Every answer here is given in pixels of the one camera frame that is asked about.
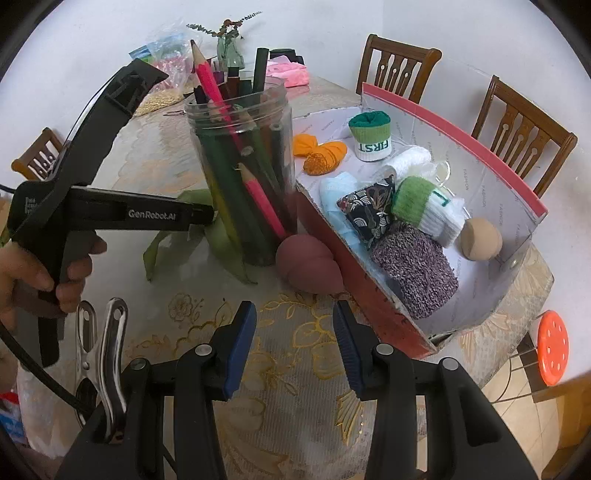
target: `human hand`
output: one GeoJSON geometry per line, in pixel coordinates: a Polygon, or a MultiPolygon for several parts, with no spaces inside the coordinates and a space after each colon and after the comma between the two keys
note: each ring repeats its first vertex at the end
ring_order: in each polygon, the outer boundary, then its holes
{"type": "MultiPolygon", "coordinates": [[[[106,252],[107,244],[101,238],[90,250],[91,254],[106,252]]],[[[92,273],[92,260],[86,256],[68,266],[69,282],[56,288],[56,297],[65,313],[74,312],[84,289],[85,279],[92,273]]],[[[0,248],[0,320],[8,329],[16,324],[17,313],[12,303],[12,292],[17,280],[41,291],[51,291],[54,282],[47,269],[32,253],[10,242],[0,248]]]]}

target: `orange stool seat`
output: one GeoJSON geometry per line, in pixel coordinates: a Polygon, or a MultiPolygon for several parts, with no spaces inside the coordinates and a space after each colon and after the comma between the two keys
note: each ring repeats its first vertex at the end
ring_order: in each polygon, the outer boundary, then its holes
{"type": "Polygon", "coordinates": [[[542,314],[538,329],[538,364],[542,380],[556,385],[569,361],[569,335],[560,315],[554,310],[542,314]]]}

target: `chair backrest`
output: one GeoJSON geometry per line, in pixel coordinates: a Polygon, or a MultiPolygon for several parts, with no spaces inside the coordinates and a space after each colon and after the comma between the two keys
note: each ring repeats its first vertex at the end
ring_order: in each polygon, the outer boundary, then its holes
{"type": "Polygon", "coordinates": [[[357,80],[357,93],[361,93],[361,87],[368,79],[369,65],[374,50],[382,52],[375,74],[374,85],[400,96],[404,96],[408,82],[410,82],[413,76],[415,66],[417,63],[421,64],[413,87],[408,95],[410,101],[419,103],[429,75],[431,75],[434,65],[441,59],[441,51],[436,48],[426,49],[414,47],[406,43],[399,43],[371,34],[365,43],[365,51],[361,59],[359,79],[357,80]],[[388,64],[392,55],[394,56],[394,60],[388,70],[388,64]]]}
{"type": "Polygon", "coordinates": [[[549,140],[553,140],[560,147],[548,169],[534,188],[534,193],[538,197],[541,197],[552,180],[554,180],[560,167],[564,164],[566,157],[569,156],[577,144],[577,137],[574,133],[567,132],[566,129],[561,127],[555,120],[551,119],[528,99],[522,97],[511,87],[500,81],[499,77],[493,76],[484,103],[482,104],[482,109],[480,109],[478,120],[476,120],[476,125],[472,131],[472,136],[476,139],[480,135],[486,116],[491,108],[493,97],[497,97],[506,103],[505,115],[501,119],[495,139],[491,145],[491,151],[499,158],[511,138],[517,115],[521,114],[522,116],[521,123],[513,133],[509,147],[502,157],[503,162],[513,168],[522,179],[525,178],[538,161],[542,150],[549,140]],[[525,150],[525,154],[521,156],[520,161],[517,162],[527,145],[530,133],[534,127],[538,128],[538,133],[530,142],[525,150]]]}
{"type": "Polygon", "coordinates": [[[55,152],[47,148],[48,143],[52,144],[58,154],[63,149],[63,144],[51,128],[45,127],[27,151],[12,162],[12,170],[19,172],[27,180],[45,180],[51,165],[57,159],[55,152]]]}

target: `pink tissue package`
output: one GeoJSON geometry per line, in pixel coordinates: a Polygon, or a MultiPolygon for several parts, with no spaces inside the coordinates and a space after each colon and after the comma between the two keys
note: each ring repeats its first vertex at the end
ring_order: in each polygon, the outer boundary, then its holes
{"type": "Polygon", "coordinates": [[[274,61],[269,61],[267,63],[267,76],[284,79],[286,87],[297,87],[308,85],[310,83],[308,69],[305,65],[300,63],[276,63],[274,61]]]}

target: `pink makeup sponge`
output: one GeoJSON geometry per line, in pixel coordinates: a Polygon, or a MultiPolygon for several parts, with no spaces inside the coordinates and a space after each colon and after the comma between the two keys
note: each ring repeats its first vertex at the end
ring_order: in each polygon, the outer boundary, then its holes
{"type": "Polygon", "coordinates": [[[279,275],[298,290],[327,295],[345,289],[332,252],[311,235],[292,235],[283,240],[275,262],[279,275]]]}

